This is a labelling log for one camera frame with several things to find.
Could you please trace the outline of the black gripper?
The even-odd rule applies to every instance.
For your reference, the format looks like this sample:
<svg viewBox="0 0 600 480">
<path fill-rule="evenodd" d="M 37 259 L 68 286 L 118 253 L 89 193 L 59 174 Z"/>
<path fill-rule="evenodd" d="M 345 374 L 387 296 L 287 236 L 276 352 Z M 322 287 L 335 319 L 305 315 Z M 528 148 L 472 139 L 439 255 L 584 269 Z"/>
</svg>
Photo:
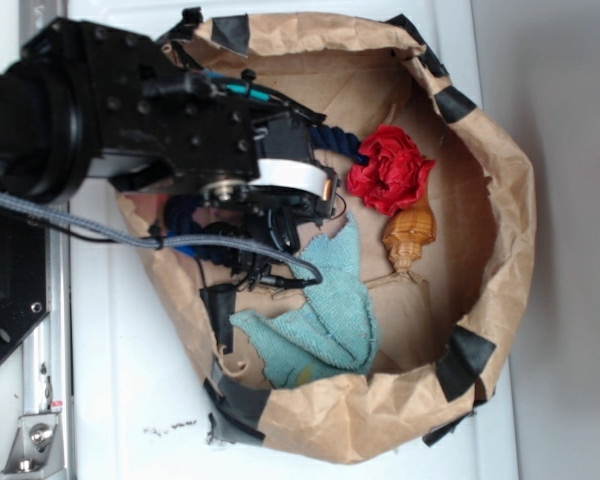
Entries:
<svg viewBox="0 0 600 480">
<path fill-rule="evenodd" d="M 42 144 L 28 199 L 64 200 L 89 177 L 196 195 L 290 253 L 299 225 L 333 215 L 338 177 L 310 140 L 322 116 L 250 78 L 179 68 L 148 37 L 68 19 L 24 46 L 20 77 Z"/>
</svg>

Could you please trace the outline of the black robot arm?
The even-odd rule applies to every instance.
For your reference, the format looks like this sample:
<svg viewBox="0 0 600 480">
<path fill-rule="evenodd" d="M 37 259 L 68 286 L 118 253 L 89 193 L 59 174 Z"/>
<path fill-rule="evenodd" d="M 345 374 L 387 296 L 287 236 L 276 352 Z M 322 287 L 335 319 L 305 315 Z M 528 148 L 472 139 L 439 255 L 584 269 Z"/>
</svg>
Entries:
<svg viewBox="0 0 600 480">
<path fill-rule="evenodd" d="M 214 73 L 183 49 L 59 18 L 0 74 L 0 190 L 37 203 L 88 178 L 124 193 L 194 195 L 242 212 L 246 236 L 298 249 L 331 217 L 335 171 L 315 158 L 320 114 L 255 81 Z"/>
</svg>

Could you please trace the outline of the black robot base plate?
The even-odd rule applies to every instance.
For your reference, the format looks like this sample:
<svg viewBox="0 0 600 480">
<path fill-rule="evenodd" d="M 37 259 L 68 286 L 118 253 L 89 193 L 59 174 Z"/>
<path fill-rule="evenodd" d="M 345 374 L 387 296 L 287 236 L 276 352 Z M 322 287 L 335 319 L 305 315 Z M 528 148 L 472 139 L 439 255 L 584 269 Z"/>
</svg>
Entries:
<svg viewBox="0 0 600 480">
<path fill-rule="evenodd" d="M 0 367 L 46 314 L 46 231 L 0 210 Z"/>
</svg>

